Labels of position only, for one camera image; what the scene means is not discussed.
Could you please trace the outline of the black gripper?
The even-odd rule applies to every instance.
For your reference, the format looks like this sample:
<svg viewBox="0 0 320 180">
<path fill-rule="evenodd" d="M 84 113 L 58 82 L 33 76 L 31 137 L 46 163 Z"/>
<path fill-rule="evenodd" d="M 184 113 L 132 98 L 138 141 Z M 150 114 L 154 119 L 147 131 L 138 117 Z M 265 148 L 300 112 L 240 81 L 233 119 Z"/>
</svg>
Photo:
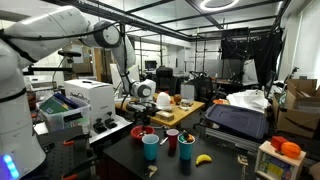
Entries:
<svg viewBox="0 0 320 180">
<path fill-rule="evenodd" d="M 159 111 L 154 102 L 129 101 L 126 109 L 133 113 L 133 122 L 137 124 L 142 122 L 143 126 L 147 126 L 151 122 L 151 118 Z"/>
</svg>

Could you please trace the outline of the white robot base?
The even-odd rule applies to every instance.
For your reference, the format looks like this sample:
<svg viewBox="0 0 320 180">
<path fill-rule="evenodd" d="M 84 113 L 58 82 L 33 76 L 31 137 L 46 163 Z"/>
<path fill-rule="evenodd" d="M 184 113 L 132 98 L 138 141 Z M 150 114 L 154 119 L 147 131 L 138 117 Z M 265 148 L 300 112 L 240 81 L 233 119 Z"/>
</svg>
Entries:
<svg viewBox="0 0 320 180">
<path fill-rule="evenodd" d="M 46 158 L 33 131 L 17 53 L 0 42 L 1 180 L 21 179 Z"/>
</svg>

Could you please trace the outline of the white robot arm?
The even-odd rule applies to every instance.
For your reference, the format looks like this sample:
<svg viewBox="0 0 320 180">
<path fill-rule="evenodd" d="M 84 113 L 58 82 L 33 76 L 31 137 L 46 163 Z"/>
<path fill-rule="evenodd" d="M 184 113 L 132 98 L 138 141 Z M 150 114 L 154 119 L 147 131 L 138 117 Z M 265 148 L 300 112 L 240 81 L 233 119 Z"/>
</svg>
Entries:
<svg viewBox="0 0 320 180">
<path fill-rule="evenodd" d="M 153 99 L 155 90 L 147 81 L 129 78 L 135 64 L 135 50 L 128 36 L 114 23 L 86 19 L 74 6 L 62 6 L 52 12 L 29 17 L 1 30 L 1 125 L 20 128 L 31 123 L 27 109 L 22 69 L 49 56 L 73 40 L 112 51 L 123 87 L 144 102 Z"/>
</svg>

